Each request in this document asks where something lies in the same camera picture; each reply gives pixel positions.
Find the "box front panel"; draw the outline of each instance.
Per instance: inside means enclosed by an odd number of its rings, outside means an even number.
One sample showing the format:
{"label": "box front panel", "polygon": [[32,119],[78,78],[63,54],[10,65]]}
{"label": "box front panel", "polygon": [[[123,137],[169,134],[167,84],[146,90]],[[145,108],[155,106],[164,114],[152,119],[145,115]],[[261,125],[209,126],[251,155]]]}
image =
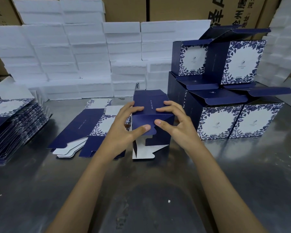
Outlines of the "box front panel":
{"label": "box front panel", "polygon": [[198,75],[205,72],[208,45],[181,46],[179,76]]}
{"label": "box front panel", "polygon": [[253,82],[266,40],[231,42],[221,84]]}
{"label": "box front panel", "polygon": [[242,105],[203,108],[197,128],[201,140],[227,138],[241,108]]}
{"label": "box front panel", "polygon": [[262,136],[284,103],[245,105],[230,138]]}

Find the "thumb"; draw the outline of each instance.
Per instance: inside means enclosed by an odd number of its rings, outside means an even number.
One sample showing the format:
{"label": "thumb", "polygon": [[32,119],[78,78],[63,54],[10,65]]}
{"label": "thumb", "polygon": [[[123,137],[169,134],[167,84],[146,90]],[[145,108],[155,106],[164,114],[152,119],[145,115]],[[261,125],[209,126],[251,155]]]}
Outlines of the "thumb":
{"label": "thumb", "polygon": [[150,129],[151,129],[151,126],[147,124],[147,125],[140,126],[135,130],[130,131],[130,133],[133,136],[133,141],[136,140],[141,135],[143,135],[144,133],[146,133],[147,131],[149,131]]}
{"label": "thumb", "polygon": [[166,121],[162,121],[160,119],[156,119],[154,121],[154,123],[156,126],[159,126],[161,129],[168,132],[169,134],[171,134],[172,130],[175,129],[174,126],[172,126],[169,123],[167,123]]}

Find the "forearm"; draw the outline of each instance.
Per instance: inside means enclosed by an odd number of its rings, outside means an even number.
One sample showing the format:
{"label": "forearm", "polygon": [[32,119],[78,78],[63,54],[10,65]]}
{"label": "forearm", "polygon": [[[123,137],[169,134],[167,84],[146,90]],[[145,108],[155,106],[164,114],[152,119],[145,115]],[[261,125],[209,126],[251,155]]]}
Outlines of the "forearm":
{"label": "forearm", "polygon": [[199,146],[189,155],[197,167],[199,178],[221,233],[267,232],[204,145]]}
{"label": "forearm", "polygon": [[83,172],[47,233],[87,232],[107,164],[96,155]]}

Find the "metal table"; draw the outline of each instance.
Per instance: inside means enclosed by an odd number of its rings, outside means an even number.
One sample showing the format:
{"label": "metal table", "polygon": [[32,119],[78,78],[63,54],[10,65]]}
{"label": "metal table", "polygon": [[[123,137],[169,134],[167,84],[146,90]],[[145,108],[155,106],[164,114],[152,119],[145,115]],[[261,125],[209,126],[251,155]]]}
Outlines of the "metal table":
{"label": "metal table", "polygon": [[[114,105],[132,100],[114,99]],[[87,99],[48,101],[54,115],[6,166],[0,166],[0,233],[43,232],[90,159],[56,159],[47,145]],[[291,232],[291,107],[262,137],[205,141],[227,177],[270,232]],[[104,178],[90,232],[217,232],[194,164],[172,141],[151,161],[132,147]]]}

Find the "fingernail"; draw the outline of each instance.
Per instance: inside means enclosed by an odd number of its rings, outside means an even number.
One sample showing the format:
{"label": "fingernail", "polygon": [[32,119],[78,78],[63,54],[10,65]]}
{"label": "fingernail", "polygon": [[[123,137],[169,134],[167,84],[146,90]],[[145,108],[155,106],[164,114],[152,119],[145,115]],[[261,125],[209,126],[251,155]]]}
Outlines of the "fingernail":
{"label": "fingernail", "polygon": [[156,119],[156,120],[154,121],[154,123],[155,123],[156,125],[160,125],[160,124],[161,124],[161,121],[159,121],[158,119]]}
{"label": "fingernail", "polygon": [[151,129],[151,126],[149,124],[143,125],[143,127],[146,129],[146,131],[149,131]]}

